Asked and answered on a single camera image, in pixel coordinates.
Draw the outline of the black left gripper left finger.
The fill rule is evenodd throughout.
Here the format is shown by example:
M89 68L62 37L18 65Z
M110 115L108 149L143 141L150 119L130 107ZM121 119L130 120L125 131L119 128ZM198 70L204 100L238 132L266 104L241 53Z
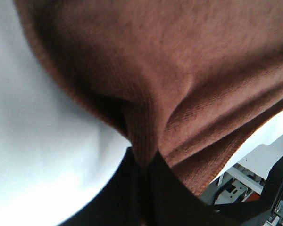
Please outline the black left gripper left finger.
M105 187L62 226L142 226L139 168L131 148Z

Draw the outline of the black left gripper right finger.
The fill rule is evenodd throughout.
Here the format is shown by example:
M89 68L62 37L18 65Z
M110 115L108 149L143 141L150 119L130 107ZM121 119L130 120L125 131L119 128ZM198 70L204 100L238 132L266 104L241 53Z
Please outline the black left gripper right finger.
M191 193L171 171L160 152L147 169L149 226L227 226L216 213Z

